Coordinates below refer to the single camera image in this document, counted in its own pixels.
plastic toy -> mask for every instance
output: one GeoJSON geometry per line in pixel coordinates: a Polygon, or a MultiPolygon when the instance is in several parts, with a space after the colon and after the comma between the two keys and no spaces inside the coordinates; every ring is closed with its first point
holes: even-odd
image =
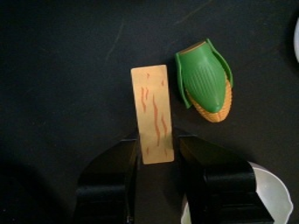
{"type": "Polygon", "coordinates": [[[229,65],[210,41],[192,45],[174,54],[177,82],[185,107],[190,105],[212,123],[226,118],[230,106],[229,65]]]}

wooden plank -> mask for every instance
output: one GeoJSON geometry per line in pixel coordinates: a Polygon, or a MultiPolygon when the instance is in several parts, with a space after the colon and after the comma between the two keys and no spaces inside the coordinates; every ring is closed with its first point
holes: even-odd
{"type": "Polygon", "coordinates": [[[165,65],[130,70],[144,164],[173,161],[172,120],[165,65]]]}

black surface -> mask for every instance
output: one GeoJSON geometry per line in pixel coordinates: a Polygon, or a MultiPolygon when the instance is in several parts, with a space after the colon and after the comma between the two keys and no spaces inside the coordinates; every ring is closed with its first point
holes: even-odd
{"type": "MultiPolygon", "coordinates": [[[[41,183],[43,200],[58,201],[70,216],[84,167],[136,127],[129,70],[165,64],[172,125],[276,174],[292,197],[289,223],[299,223],[297,16],[296,0],[2,0],[1,167],[25,167],[19,173],[41,183]],[[218,124],[184,108],[176,86],[173,54],[206,37],[234,78],[230,112],[218,124]]],[[[169,190],[165,199],[166,190],[158,190],[161,184],[176,189],[174,173],[174,163],[141,166],[136,223],[178,223],[178,194],[169,190]]],[[[17,189],[9,193],[25,198],[17,189]]],[[[10,209],[13,223],[27,223],[19,209],[10,209]]],[[[47,223],[37,210],[35,223],[47,223]]]]}

